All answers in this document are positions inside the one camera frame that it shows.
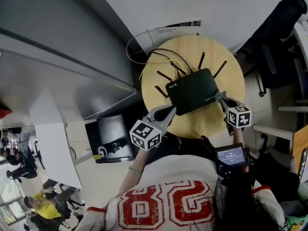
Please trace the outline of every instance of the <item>yellow shirt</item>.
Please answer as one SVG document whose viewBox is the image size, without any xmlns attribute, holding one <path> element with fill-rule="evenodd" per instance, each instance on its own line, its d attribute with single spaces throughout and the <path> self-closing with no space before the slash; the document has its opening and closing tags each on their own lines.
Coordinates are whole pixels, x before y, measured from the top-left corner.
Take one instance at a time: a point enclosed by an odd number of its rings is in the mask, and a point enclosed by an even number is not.
<svg viewBox="0 0 308 231">
<path fill-rule="evenodd" d="M 40 202 L 47 200 L 47 198 L 45 198 L 43 194 L 40 192 L 37 193 L 34 196 L 34 198 L 39 200 Z M 39 211 L 37 211 L 37 213 L 46 219 L 54 219 L 54 218 L 61 217 L 61 214 L 58 212 L 56 207 L 54 207 L 53 205 L 48 205 L 48 204 L 40 204 L 40 209 Z"/>
</svg>

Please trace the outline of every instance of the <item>window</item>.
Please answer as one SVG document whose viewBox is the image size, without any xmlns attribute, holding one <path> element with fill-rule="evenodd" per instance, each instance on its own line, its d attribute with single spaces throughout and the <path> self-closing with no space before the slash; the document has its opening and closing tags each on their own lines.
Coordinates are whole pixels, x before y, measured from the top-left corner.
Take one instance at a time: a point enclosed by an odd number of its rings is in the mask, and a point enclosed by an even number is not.
<svg viewBox="0 0 308 231">
<path fill-rule="evenodd" d="M 6 177 L 7 170 L 14 170 L 12 166 L 0 158 L 0 215 L 8 225 L 12 225 L 26 217 L 23 195 L 17 182 Z"/>
</svg>

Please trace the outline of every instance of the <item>small display screen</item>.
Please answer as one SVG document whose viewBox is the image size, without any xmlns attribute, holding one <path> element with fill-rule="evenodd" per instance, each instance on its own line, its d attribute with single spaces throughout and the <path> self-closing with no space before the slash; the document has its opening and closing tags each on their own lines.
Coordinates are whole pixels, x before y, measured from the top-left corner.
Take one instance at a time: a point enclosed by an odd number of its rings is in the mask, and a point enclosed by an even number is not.
<svg viewBox="0 0 308 231">
<path fill-rule="evenodd" d="M 241 147 L 217 152 L 218 159 L 227 165 L 242 163 L 245 161 L 244 152 Z"/>
</svg>

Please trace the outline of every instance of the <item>red number print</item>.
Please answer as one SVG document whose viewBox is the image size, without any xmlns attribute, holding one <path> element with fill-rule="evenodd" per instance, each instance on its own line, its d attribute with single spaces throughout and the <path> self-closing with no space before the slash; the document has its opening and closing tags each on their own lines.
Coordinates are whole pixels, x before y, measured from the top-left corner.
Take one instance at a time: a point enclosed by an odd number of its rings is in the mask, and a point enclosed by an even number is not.
<svg viewBox="0 0 308 231">
<path fill-rule="evenodd" d="M 168 192 L 169 219 L 178 226 L 194 225 L 212 220 L 208 184 L 202 181 L 175 182 Z"/>
<path fill-rule="evenodd" d="M 165 222 L 160 185 L 128 191 L 118 203 L 118 225 L 126 230 L 155 230 Z"/>
</svg>

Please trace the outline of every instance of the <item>bracelet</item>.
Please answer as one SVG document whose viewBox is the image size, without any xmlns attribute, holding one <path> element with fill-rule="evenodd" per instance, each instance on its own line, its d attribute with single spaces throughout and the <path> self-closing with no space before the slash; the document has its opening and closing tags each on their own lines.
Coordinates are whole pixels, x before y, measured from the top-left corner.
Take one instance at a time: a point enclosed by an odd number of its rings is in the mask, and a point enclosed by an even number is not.
<svg viewBox="0 0 308 231">
<path fill-rule="evenodd" d="M 142 175 L 142 173 L 143 173 L 143 171 L 139 172 L 139 171 L 135 171 L 135 170 L 131 169 L 131 166 L 128 167 L 128 170 L 130 172 L 134 173 L 134 174 L 141 174 Z"/>
</svg>

